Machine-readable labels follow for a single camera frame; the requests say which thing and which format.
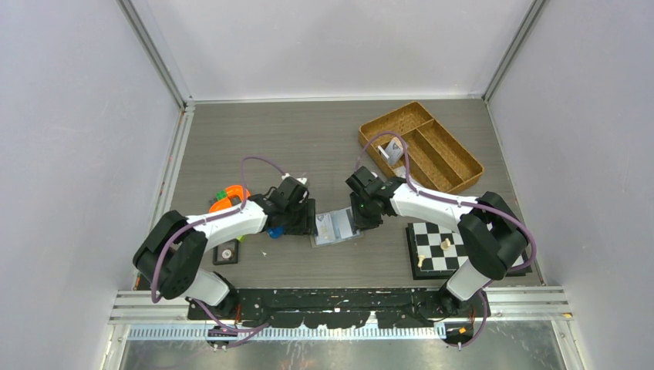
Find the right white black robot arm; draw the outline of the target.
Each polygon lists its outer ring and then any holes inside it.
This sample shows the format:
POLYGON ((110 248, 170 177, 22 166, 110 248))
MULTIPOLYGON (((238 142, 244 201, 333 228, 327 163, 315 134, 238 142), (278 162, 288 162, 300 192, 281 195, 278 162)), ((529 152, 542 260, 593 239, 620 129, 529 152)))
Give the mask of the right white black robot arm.
POLYGON ((402 177, 383 180, 364 166, 346 184, 360 230, 377 228, 385 216, 412 217, 460 235, 468 260, 447 279, 440 296, 440 306, 450 316, 462 315, 477 292, 516 270, 517 259, 535 246, 525 225, 493 192, 480 197, 455 196, 402 177))

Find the white printed credit card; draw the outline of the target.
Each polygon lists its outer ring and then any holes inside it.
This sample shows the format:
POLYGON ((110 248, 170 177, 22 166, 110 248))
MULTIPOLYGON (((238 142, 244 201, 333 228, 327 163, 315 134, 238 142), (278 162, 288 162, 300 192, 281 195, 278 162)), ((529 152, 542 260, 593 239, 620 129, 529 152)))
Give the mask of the white printed credit card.
POLYGON ((315 224, 317 230, 315 244, 317 246, 333 244, 337 241, 331 214, 317 214, 315 224))

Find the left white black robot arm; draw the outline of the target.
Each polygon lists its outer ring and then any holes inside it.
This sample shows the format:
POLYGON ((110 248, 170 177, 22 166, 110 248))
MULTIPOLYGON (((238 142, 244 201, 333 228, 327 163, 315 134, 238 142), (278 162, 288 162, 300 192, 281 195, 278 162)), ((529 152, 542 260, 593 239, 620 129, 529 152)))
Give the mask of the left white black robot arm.
POLYGON ((133 256, 133 265, 150 282, 151 299, 203 301, 216 318, 235 313, 230 283, 201 268, 212 248, 237 237, 279 227, 286 235, 315 235, 315 200, 305 177, 285 175, 267 194, 254 194, 227 209, 188 216, 166 212, 133 256))

